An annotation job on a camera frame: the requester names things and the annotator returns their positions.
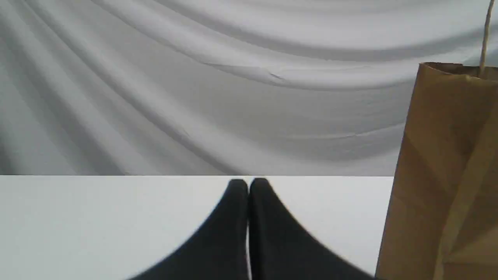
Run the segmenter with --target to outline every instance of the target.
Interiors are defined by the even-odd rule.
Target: white fabric backdrop
[[[476,65],[487,8],[0,0],[1,172],[391,176],[418,63]]]

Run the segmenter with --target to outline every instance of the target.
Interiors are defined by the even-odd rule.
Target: paper bag handle
[[[484,63],[486,62],[486,49],[488,47],[488,38],[490,35],[490,21],[491,21],[491,11],[493,10],[493,5],[495,0],[490,1],[490,6],[488,8],[488,14],[486,15],[486,23],[484,24],[484,39],[483,48],[481,50],[481,61],[479,62],[479,74],[478,77],[482,78],[484,75]]]

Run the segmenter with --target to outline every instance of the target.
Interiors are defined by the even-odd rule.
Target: white tabletop
[[[230,179],[0,176],[0,279],[125,280],[185,242]],[[375,273],[392,177],[268,180],[315,238]]]

